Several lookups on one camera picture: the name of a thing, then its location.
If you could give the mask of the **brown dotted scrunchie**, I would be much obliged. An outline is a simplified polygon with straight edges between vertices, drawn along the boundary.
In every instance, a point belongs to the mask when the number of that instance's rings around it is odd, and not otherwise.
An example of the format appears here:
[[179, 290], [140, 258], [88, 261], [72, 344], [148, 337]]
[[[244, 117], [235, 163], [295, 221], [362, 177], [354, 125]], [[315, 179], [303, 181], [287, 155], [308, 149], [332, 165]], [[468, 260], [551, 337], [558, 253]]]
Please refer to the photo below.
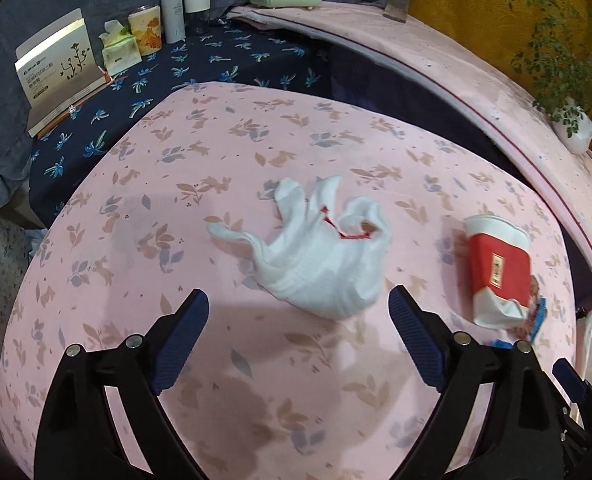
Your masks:
[[530, 277], [530, 292], [528, 299], [528, 315], [526, 320], [512, 329], [512, 334], [516, 339], [531, 340], [532, 332], [536, 327], [536, 317], [538, 302], [540, 300], [540, 284], [535, 275]]

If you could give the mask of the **navy floral cloth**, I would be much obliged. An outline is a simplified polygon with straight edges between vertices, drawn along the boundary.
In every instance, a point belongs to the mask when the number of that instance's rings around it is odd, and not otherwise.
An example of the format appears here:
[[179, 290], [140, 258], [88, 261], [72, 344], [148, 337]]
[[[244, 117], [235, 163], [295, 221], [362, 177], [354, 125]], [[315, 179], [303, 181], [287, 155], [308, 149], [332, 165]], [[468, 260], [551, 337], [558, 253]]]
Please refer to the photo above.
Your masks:
[[51, 226], [75, 189], [139, 119], [170, 93], [204, 82], [233, 82], [323, 96], [331, 94], [328, 48], [288, 30], [222, 22], [145, 56], [76, 104], [35, 141], [29, 203]]

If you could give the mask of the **white product box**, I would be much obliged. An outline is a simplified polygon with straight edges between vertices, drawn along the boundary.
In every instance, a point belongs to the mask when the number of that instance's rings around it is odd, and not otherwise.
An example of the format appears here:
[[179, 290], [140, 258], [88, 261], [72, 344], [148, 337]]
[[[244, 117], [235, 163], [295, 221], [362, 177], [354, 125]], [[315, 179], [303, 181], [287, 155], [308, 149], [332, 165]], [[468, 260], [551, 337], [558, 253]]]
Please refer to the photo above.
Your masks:
[[69, 107], [110, 83], [95, 60], [82, 11], [45, 26], [16, 49], [15, 70], [30, 105], [29, 136], [41, 136]]

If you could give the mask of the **tall white tube bottle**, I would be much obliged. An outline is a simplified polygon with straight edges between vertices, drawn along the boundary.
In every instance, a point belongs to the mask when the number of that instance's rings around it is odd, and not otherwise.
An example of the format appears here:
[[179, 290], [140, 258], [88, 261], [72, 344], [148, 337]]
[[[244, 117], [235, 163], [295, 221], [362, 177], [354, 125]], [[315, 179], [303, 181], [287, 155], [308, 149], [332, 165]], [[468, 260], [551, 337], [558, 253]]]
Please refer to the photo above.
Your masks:
[[183, 41], [185, 35], [183, 0], [160, 0], [162, 29], [168, 44]]

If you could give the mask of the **white sock with red thread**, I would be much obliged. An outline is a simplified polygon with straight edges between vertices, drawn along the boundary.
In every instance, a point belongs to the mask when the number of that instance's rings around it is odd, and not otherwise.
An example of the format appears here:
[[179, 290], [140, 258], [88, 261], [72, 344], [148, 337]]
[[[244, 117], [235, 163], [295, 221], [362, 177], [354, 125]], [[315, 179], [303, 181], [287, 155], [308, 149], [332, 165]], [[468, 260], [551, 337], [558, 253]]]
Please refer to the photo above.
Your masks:
[[352, 197], [337, 214], [338, 176], [317, 181], [310, 194], [290, 178], [273, 200], [282, 229], [271, 242], [210, 223], [211, 236], [250, 248], [253, 278], [273, 297], [327, 320], [344, 320], [374, 306], [381, 295], [392, 241], [383, 208]]

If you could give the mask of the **potted green plant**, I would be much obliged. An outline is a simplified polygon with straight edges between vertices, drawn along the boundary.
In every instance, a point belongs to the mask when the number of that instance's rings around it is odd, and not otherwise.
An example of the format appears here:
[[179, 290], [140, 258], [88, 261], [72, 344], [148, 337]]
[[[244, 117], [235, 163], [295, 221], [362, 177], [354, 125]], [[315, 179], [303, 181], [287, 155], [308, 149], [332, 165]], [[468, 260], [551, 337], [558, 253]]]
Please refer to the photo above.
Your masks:
[[532, 106], [565, 147], [584, 154], [592, 142], [592, 9], [578, 10], [569, 0], [505, 1], [535, 19], [512, 70], [530, 78]]

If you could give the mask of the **orange floral paper cup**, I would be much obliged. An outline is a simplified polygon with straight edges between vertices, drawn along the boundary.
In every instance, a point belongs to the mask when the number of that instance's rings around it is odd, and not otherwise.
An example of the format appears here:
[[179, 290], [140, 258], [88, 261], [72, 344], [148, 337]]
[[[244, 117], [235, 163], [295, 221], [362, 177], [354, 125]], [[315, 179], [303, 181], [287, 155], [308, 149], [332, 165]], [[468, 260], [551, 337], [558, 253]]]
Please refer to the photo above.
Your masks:
[[143, 56], [162, 48], [160, 6], [141, 6], [128, 14], [128, 26]]

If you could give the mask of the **small green tissue pack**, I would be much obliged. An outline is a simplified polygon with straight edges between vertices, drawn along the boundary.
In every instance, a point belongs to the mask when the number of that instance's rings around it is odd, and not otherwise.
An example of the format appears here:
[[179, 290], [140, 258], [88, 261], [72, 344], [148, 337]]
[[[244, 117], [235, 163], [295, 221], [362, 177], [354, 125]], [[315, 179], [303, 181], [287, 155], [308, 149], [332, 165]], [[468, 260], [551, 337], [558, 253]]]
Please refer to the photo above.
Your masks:
[[99, 35], [99, 39], [102, 41], [102, 59], [105, 69], [111, 77], [142, 61], [136, 38], [131, 34], [128, 26], [124, 26], [120, 21], [106, 22], [105, 32]]

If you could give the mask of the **pink leaf-print tablecloth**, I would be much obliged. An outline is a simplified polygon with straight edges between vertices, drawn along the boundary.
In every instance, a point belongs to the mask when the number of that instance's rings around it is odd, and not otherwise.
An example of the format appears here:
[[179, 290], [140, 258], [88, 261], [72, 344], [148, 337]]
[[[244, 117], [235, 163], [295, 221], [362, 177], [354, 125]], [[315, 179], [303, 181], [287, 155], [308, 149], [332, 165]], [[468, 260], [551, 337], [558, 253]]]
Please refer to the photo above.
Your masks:
[[277, 301], [244, 249], [211, 238], [222, 223], [262, 238], [281, 224], [273, 192], [340, 178], [337, 198], [381, 205], [391, 232], [383, 285], [403, 285], [453, 330], [471, 323], [463, 222], [512, 221], [530, 238], [548, 315], [535, 342], [550, 370], [576, 350], [562, 234], [529, 188], [478, 156], [368, 110], [313, 96], [205, 84], [177, 91], [112, 148], [61, 209], [7, 326], [0, 426], [31, 472], [38, 422], [69, 344], [116, 347], [195, 288], [210, 316], [161, 402], [213, 479], [386, 479], [437, 401], [385, 300], [328, 323]]

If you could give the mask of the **flattened red white paper cup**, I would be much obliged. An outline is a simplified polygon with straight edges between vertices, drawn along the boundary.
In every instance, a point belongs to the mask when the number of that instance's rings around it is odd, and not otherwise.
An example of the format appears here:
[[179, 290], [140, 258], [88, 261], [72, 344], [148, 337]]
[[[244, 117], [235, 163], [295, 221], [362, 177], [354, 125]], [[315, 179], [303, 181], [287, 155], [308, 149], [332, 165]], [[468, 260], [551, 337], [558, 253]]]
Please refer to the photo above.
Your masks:
[[465, 219], [474, 323], [512, 330], [528, 318], [530, 238], [509, 220], [490, 214]]

